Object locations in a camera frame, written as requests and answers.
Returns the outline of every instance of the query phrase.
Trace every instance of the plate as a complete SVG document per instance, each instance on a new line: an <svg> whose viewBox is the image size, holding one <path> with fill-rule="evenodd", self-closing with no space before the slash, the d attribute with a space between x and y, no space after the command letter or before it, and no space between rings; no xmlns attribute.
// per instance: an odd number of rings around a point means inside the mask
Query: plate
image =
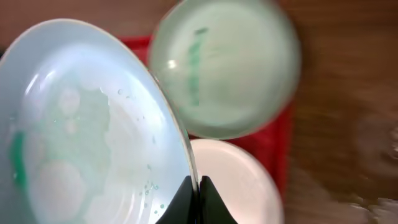
<svg viewBox="0 0 398 224"><path fill-rule="evenodd" d="M149 68L188 132L232 139L258 131L289 102L299 43L272 1L188 0L160 23Z"/></svg>
<svg viewBox="0 0 398 224"><path fill-rule="evenodd" d="M18 37L0 61L0 105L3 222L155 223L186 176L197 192L157 82L91 24L56 19Z"/></svg>
<svg viewBox="0 0 398 224"><path fill-rule="evenodd" d="M223 141L191 141L199 179L213 181L239 224L282 224L282 202L265 168L243 149Z"/></svg>

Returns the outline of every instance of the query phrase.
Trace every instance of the pale green bowl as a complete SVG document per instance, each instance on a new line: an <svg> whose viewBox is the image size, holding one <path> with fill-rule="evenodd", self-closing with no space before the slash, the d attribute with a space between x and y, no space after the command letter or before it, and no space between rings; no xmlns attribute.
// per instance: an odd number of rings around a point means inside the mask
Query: pale green bowl
<svg viewBox="0 0 398 224"><path fill-rule="evenodd" d="M299 43L272 1L182 1L154 37L151 72L199 137L256 132L289 102L299 80Z"/></svg>

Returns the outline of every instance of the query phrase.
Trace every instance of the red plastic tray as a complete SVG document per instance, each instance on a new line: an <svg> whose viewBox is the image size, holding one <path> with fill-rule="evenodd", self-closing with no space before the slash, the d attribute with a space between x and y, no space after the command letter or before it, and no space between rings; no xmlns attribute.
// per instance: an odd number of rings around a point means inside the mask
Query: red plastic tray
<svg viewBox="0 0 398 224"><path fill-rule="evenodd" d="M147 63L150 37L122 39L145 64ZM259 132L238 139L229 140L250 152L268 170L279 193L284 198L286 185L287 152L292 129L291 106L286 107L273 122Z"/></svg>

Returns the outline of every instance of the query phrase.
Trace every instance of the wooden table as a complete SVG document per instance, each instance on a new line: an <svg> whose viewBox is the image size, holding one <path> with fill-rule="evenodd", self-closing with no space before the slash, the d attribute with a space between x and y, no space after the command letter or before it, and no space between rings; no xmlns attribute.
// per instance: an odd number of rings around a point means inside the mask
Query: wooden table
<svg viewBox="0 0 398 224"><path fill-rule="evenodd" d="M72 17L152 33L177 0L2 0L0 45ZM286 223L397 223L398 0L282 0L303 50Z"/></svg>

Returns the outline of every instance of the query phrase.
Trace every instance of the white plate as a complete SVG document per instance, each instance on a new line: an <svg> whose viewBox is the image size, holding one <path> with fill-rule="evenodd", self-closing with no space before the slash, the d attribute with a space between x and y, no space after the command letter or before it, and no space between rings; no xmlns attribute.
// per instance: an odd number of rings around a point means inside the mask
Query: white plate
<svg viewBox="0 0 398 224"><path fill-rule="evenodd" d="M191 141L199 179L213 181L239 224L282 224L282 203L263 166L243 149L223 141Z"/></svg>
<svg viewBox="0 0 398 224"><path fill-rule="evenodd" d="M186 176L197 186L156 81L91 24L57 19L18 37L0 60L0 107L3 223L155 223Z"/></svg>

